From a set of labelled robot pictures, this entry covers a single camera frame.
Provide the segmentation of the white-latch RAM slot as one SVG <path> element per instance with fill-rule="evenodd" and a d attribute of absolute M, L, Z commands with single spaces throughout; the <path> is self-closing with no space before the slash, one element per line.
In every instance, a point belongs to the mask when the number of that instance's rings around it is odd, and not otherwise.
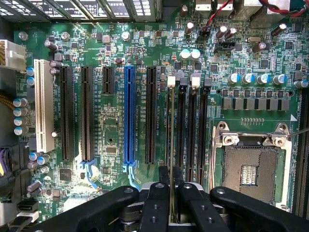
<path fill-rule="evenodd" d="M 168 76 L 167 78 L 167 95 L 166 95 L 166 162 L 170 172 L 170 134 L 171 134 L 171 98 L 169 86 L 176 86 L 176 77 Z"/>
<path fill-rule="evenodd" d="M 194 178 L 194 157 L 195 157 L 195 129 L 196 129 L 196 110 L 197 110 L 197 91 L 200 87 L 200 77 L 196 74 L 191 75 L 191 87 L 189 91 L 189 127 L 188 127 L 188 180 Z"/>

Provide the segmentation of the black-latch RAM slot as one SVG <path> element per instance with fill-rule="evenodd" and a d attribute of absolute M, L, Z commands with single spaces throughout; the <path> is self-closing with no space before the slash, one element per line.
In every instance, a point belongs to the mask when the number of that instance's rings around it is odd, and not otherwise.
<path fill-rule="evenodd" d="M 177 151 L 176 162 L 180 168 L 181 178 L 183 178 L 183 154 L 184 154 L 184 129 L 185 129 L 185 101 L 187 83 L 184 78 L 180 79 L 178 88 L 178 108 L 177 108 Z"/>
<path fill-rule="evenodd" d="M 199 100 L 197 181 L 200 185 L 203 185 L 203 179 L 204 179 L 208 95 L 211 90 L 211 86 L 212 86 L 211 78 L 205 77 L 203 85 L 200 88 L 200 100 Z"/>

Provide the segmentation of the long black expansion slot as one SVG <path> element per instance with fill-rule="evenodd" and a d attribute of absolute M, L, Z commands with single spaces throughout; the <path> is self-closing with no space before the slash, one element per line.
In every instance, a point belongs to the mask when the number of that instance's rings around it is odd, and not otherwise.
<path fill-rule="evenodd" d="M 146 150 L 147 164 L 155 162 L 156 137 L 156 67 L 147 67 L 146 74 Z"/>
<path fill-rule="evenodd" d="M 90 66 L 81 67 L 81 154 L 82 165 L 90 186 L 98 189 L 94 181 L 92 166 L 96 164 L 94 144 L 94 94 L 93 69 Z"/>
<path fill-rule="evenodd" d="M 70 161 L 74 154 L 73 71 L 70 66 L 60 69 L 60 116 L 62 159 Z"/>

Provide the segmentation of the blue expansion slot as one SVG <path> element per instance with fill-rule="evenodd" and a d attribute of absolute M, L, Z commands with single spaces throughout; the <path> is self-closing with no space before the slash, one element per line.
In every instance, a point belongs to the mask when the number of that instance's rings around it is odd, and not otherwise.
<path fill-rule="evenodd" d="M 139 189 L 134 183 L 135 160 L 135 67 L 124 68 L 124 143 L 123 143 L 123 168 L 127 173 L 129 184 Z"/>

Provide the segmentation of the black RAM slot bank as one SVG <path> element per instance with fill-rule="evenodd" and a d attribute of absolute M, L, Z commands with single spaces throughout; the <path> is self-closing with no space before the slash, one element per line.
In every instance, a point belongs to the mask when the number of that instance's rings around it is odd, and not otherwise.
<path fill-rule="evenodd" d="M 307 131 L 297 136 L 293 213 L 309 220 L 309 87 L 302 90 L 301 97 L 299 128 Z"/>

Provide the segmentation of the short black expansion slot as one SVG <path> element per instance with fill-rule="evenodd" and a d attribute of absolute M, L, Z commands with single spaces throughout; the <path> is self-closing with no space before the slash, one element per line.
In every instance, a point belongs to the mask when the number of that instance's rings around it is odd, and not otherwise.
<path fill-rule="evenodd" d="M 114 94 L 114 69 L 113 67 L 102 68 L 102 93 L 105 95 Z"/>

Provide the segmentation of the white PCI expansion slot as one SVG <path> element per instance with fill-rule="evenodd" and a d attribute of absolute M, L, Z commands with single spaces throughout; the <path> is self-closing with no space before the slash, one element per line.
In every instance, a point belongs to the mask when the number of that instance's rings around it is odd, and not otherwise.
<path fill-rule="evenodd" d="M 34 59 L 35 130 L 38 152 L 50 152 L 55 148 L 54 131 L 54 86 L 49 61 Z"/>

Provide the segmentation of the thin metal locking lever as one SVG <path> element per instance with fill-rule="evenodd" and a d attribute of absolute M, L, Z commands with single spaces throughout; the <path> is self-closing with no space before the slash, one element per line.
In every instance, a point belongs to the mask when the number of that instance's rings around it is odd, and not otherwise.
<path fill-rule="evenodd" d="M 216 127 L 212 127 L 212 145 L 211 145 L 211 181 L 210 181 L 210 189 L 214 188 L 214 174 L 215 174 L 215 158 L 216 158 Z"/>
<path fill-rule="evenodd" d="M 289 134 L 287 137 L 288 137 L 288 138 L 291 138 L 291 137 L 293 137 L 293 136 L 303 134 L 303 133 L 305 133 L 305 132 L 307 132 L 307 131 L 309 131 L 309 127 L 308 127 L 308 128 L 305 128 L 305 129 L 302 129 L 302 130 L 299 130 L 299 131 L 297 131 L 297 132 L 293 132 L 293 133 Z"/>

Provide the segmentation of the metal CPU socket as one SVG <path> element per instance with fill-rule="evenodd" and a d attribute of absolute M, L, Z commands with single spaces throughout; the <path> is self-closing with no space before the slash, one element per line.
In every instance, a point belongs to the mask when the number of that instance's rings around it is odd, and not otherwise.
<path fill-rule="evenodd" d="M 273 132 L 231 131 L 226 122 L 219 122 L 214 187 L 230 188 L 289 212 L 293 150 L 289 134 L 283 122 Z M 208 178 L 211 190 L 211 154 Z"/>

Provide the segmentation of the green PC motherboard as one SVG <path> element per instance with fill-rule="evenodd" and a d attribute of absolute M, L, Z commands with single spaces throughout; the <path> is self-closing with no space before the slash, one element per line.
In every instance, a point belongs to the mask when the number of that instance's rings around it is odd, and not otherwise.
<path fill-rule="evenodd" d="M 49 22 L 19 22 L 14 41 L 26 48 L 27 73 L 17 74 L 15 133 L 27 143 L 31 179 L 41 220 L 130 185 L 123 168 L 124 68 L 135 67 L 135 180 L 139 188 L 159 179 L 166 162 L 168 76 L 176 77 L 174 157 L 177 166 L 177 108 L 181 78 L 187 83 L 183 179 L 188 180 L 188 115 L 191 75 L 197 91 L 194 178 L 197 181 L 200 88 L 211 78 L 202 187 L 207 190 L 212 127 L 221 121 L 231 131 L 273 132 L 283 122 L 289 133 L 301 130 L 301 94 L 309 87 L 309 0 L 29 0 Z M 75 108 L 75 156 L 65 162 L 60 136 L 54 150 L 40 157 L 36 148 L 34 59 L 49 61 L 54 83 L 70 66 L 76 82 L 81 67 L 94 69 L 95 159 L 88 183 L 81 165 L 81 107 Z M 102 68 L 114 69 L 114 94 L 102 93 Z M 155 162 L 147 164 L 146 74 L 156 67 Z"/>

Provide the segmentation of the black SATA port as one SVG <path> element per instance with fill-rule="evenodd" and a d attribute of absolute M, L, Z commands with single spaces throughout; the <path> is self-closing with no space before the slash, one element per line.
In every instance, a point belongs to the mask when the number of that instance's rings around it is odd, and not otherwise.
<path fill-rule="evenodd" d="M 39 202 L 35 200 L 23 200 L 17 204 L 19 211 L 34 212 L 38 210 L 38 207 Z"/>

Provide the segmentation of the white SATA port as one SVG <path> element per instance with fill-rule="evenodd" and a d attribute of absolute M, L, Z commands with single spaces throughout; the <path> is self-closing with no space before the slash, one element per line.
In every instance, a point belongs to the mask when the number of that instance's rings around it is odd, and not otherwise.
<path fill-rule="evenodd" d="M 17 217 L 31 218 L 31 223 L 33 223 L 39 218 L 39 211 L 34 211 L 34 212 L 22 211 L 22 212 L 17 214 Z"/>

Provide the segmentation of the white power connector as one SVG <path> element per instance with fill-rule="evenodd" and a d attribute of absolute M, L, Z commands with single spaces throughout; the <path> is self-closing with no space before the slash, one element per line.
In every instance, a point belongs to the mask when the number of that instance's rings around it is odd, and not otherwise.
<path fill-rule="evenodd" d="M 0 68 L 26 73 L 26 48 L 9 40 L 0 40 Z"/>

